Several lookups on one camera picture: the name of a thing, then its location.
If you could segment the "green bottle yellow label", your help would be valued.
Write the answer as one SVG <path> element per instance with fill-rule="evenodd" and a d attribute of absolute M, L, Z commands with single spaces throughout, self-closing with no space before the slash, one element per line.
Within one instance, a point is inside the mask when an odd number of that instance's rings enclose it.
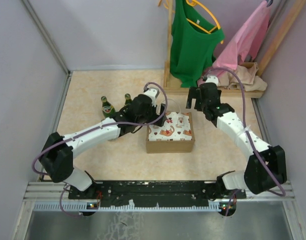
<path fill-rule="evenodd" d="M 124 95 L 124 98 L 125 98 L 124 105 L 125 105 L 125 106 L 129 106 L 129 105 L 132 103 L 131 95 L 130 95 L 129 93 L 126 93 L 126 94 Z"/>

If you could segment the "green bottle red label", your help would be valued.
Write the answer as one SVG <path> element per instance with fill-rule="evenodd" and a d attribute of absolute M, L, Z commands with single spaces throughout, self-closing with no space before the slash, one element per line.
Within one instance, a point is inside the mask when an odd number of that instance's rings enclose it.
<path fill-rule="evenodd" d="M 108 101 L 106 96 L 101 97 L 101 102 L 102 102 L 101 110 L 105 118 L 112 116 L 116 112 L 114 106 Z"/>

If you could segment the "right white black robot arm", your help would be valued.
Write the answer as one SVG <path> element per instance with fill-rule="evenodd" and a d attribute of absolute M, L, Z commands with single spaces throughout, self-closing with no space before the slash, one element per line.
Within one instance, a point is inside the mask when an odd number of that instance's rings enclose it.
<path fill-rule="evenodd" d="M 224 173 L 219 181 L 226 190 L 249 190 L 258 195 L 278 187 L 280 196 L 285 196 L 282 187 L 287 181 L 284 149 L 279 145 L 271 146 L 254 134 L 228 103 L 221 102 L 221 93 L 215 83 L 206 82 L 190 87 L 186 102 L 187 109 L 193 107 L 202 112 L 208 121 L 226 133 L 247 159 L 244 171 Z"/>

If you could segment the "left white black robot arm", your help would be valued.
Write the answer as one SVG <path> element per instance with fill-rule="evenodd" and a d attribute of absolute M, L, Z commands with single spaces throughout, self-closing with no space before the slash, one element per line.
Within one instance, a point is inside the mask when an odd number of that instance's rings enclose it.
<path fill-rule="evenodd" d="M 132 133 L 137 126 L 162 126 L 164 121 L 165 110 L 157 114 L 157 98 L 139 94 L 130 105 L 96 125 L 64 136 L 58 132 L 52 133 L 44 145 L 39 162 L 52 182 L 63 182 L 85 192 L 94 184 L 94 180 L 74 166 L 77 156 L 98 144 Z"/>

